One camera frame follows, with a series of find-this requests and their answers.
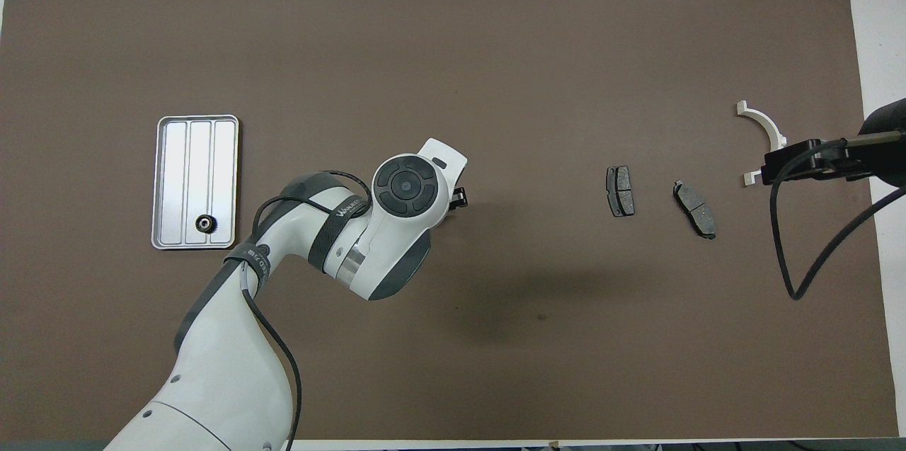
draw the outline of brown work surface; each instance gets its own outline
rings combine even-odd
[[[297,174],[469,158],[398,295],[300,258],[262,293],[300,438],[896,435],[873,222],[791,302],[741,184],[768,147],[741,99],[791,142],[858,131],[849,0],[6,0],[0,42],[0,440],[111,438],[166,380],[224,252],[151,247],[156,122],[205,113],[242,121],[240,236]],[[797,277],[869,203],[784,186]]]

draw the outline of circular control pad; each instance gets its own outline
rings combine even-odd
[[[434,166],[418,155],[391,159],[378,170],[374,192],[383,209],[392,215],[421,215],[437,199]]]

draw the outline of cable clip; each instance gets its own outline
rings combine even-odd
[[[252,242],[242,242],[226,255],[224,261],[239,260],[249,264],[249,267],[252,267],[258,276],[258,289],[261,289],[271,275],[271,261],[268,260],[268,252],[268,246],[263,244],[259,246]]]

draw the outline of curved white bracket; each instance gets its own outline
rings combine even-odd
[[[786,136],[780,134],[780,129],[777,128],[777,124],[774,124],[770,116],[761,113],[757,109],[751,109],[745,101],[737,103],[737,115],[751,118],[764,128],[764,131],[767,132],[767,137],[771,140],[771,152],[786,147]],[[755,177],[760,176],[760,174],[761,170],[748,171],[748,173],[742,174],[743,184],[746,186],[754,185]]]
[[[761,113],[757,109],[751,109],[745,101],[737,103],[737,115],[747,116],[761,124],[764,131],[767,132],[767,137],[771,139],[771,152],[786,147],[786,136],[780,134],[780,129],[777,129],[777,124],[774,124],[770,116]]]

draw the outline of black gear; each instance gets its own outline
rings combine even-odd
[[[213,234],[217,229],[217,219],[212,215],[200,215],[195,219],[195,229],[202,234]]]

